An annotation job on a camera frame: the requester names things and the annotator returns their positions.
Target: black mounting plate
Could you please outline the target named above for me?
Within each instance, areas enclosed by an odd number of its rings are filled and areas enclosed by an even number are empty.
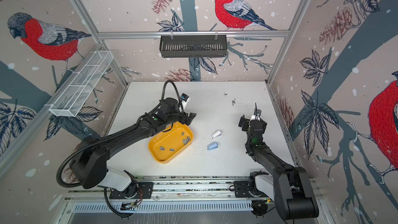
[[[137,190],[140,189],[142,191],[142,199],[150,199],[152,195],[153,182],[144,182],[137,183]],[[140,193],[136,193],[132,198],[126,198],[123,192],[117,191],[116,189],[111,190],[111,194],[109,195],[109,199],[140,199]]]
[[[234,189],[236,198],[267,197],[264,193],[261,195],[251,194],[249,181],[234,181]]]

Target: black wire basket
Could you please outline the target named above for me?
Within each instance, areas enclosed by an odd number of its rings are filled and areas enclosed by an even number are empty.
[[[162,57],[224,57],[226,56],[226,35],[162,36],[160,38]]]

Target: orange plastic bin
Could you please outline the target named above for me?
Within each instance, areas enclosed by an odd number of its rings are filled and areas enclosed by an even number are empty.
[[[190,141],[184,144],[183,140],[190,137]],[[175,156],[191,145],[193,133],[186,124],[175,122],[172,130],[159,132],[148,143],[148,149],[153,158],[159,163],[168,163]]]

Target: white table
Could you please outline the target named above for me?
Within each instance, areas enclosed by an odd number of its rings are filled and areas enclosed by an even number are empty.
[[[137,118],[150,111],[162,95],[164,82],[131,82],[115,117],[109,134],[131,126]],[[136,176],[249,176],[250,172],[265,171],[246,154],[246,133],[238,127],[244,114],[250,118],[254,103],[262,110],[267,122],[264,142],[285,162],[293,165],[265,82],[176,82],[178,92],[191,97],[186,112],[195,112],[191,128],[194,139],[186,150],[166,164],[154,160],[148,150],[147,138],[114,155],[107,164],[127,170]],[[166,97],[176,98],[169,83]],[[221,130],[222,136],[211,135]],[[207,145],[218,143],[218,148],[207,150]]]

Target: bullfinch illustration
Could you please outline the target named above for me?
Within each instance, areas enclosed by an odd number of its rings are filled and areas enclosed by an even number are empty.
[[[216,16],[226,25],[226,30],[229,28],[240,28],[243,30],[246,26],[260,25],[269,30],[274,28],[266,25],[253,11],[250,4],[244,0],[215,0]]]
[[[392,73],[398,79],[398,71]],[[369,106],[369,126],[370,135],[357,132],[355,125],[348,122],[358,135],[373,141],[384,156],[390,161],[391,165],[384,172],[380,172],[372,164],[372,167],[381,177],[380,184],[384,184],[384,176],[388,172],[398,170],[398,81],[390,83],[378,96],[376,96]]]
[[[12,37],[20,37],[39,56],[53,61],[65,61],[68,69],[68,59],[77,50],[79,43],[86,37],[91,37],[82,31],[71,30],[60,24],[49,24],[32,16],[18,12],[8,19],[8,28]]]

